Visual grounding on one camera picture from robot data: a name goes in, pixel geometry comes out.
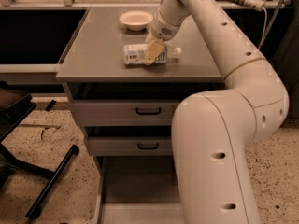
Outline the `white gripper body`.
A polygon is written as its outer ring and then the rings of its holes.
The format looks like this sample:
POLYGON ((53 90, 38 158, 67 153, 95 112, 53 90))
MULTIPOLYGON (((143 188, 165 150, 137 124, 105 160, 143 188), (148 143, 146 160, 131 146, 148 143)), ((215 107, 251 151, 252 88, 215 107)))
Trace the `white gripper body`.
POLYGON ((163 13, 158 10, 149 26, 149 34, 146 43, 152 40, 171 40, 180 29, 181 21, 178 14, 163 13))

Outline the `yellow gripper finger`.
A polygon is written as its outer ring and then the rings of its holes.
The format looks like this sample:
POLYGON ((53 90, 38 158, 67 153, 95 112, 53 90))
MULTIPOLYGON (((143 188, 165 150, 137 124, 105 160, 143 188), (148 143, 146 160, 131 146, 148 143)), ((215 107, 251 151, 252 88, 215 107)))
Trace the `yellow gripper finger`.
POLYGON ((144 64, 145 65, 152 65, 158 56, 164 50, 164 42, 162 40, 151 40, 148 43, 146 54, 144 57, 144 64))

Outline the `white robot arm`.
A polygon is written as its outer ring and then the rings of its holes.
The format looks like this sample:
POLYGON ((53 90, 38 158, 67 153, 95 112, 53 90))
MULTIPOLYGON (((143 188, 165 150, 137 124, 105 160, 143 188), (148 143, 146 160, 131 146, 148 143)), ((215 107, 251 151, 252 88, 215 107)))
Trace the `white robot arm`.
POLYGON ((215 0, 164 0, 146 41, 152 64, 193 17, 225 87, 184 99, 172 120, 172 149, 185 224, 261 224, 245 149, 275 132, 288 93, 262 53, 215 0))

